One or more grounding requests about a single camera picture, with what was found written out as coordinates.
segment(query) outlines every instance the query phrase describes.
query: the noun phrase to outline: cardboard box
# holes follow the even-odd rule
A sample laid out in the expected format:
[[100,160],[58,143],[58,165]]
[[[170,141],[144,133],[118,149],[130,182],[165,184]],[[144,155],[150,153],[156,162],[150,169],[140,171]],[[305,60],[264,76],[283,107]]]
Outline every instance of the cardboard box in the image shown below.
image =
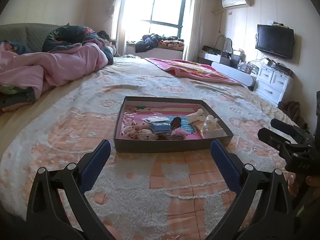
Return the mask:
[[[205,115],[212,115],[218,118],[218,124],[224,130],[224,136],[207,139],[186,139],[186,140],[132,140],[120,137],[122,120],[124,111],[128,106],[132,107],[157,107],[163,105],[196,105],[201,108]],[[181,98],[155,98],[155,97],[125,97],[121,109],[118,114],[113,140],[115,142],[117,152],[130,153],[161,153],[161,152],[185,152],[210,149],[212,141],[219,139],[220,142],[227,146],[233,137],[233,133],[229,127],[221,120],[221,118],[202,100],[181,99]]]

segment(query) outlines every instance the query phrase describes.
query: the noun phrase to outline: drawer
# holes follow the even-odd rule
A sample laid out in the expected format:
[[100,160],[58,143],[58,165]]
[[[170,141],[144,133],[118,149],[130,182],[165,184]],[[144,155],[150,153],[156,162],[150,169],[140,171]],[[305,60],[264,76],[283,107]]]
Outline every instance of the drawer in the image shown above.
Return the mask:
[[256,81],[256,84],[254,86],[254,91],[257,94],[261,94],[264,97],[272,100],[273,102],[275,102],[277,104],[282,100],[282,98],[284,96],[283,91],[279,91],[279,90],[271,87],[270,85],[263,83],[260,80]]
[[273,75],[272,70],[262,67],[258,73],[258,78],[270,84],[272,75]]
[[285,91],[289,83],[289,77],[274,72],[272,77],[271,86]]

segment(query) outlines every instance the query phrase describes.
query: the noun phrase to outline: human hand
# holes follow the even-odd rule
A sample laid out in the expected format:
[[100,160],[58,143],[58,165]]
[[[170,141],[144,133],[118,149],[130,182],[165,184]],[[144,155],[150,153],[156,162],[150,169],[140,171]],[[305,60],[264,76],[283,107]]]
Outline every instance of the human hand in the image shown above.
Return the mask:
[[[306,183],[309,186],[314,187],[312,195],[308,199],[308,203],[311,203],[320,197],[320,176],[307,176]],[[294,197],[297,196],[301,185],[302,185],[302,181],[299,181],[297,179],[297,175],[295,173],[293,173],[292,175],[289,176],[288,190],[292,196],[294,196]]]

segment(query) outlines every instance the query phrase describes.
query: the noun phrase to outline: pink blanket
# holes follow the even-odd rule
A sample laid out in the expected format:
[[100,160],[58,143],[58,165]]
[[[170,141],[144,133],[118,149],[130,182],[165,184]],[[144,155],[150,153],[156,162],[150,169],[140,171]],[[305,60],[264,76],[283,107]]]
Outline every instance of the pink blanket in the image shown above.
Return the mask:
[[32,88],[36,100],[51,87],[79,79],[108,63],[106,55],[94,42],[58,51],[18,55],[0,48],[0,85]]
[[191,78],[200,81],[223,83],[231,85],[242,84],[226,75],[216,71],[213,67],[205,64],[194,63],[185,60],[163,60],[158,58],[145,58],[155,64],[158,68],[169,72],[176,77]]

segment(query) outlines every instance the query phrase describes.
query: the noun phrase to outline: wall-mounted tv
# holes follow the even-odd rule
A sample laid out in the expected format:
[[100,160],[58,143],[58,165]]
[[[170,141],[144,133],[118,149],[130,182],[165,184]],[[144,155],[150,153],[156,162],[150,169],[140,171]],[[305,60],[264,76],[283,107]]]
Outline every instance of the wall-mounted tv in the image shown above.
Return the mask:
[[292,59],[293,30],[272,25],[258,25],[256,49],[268,54]]

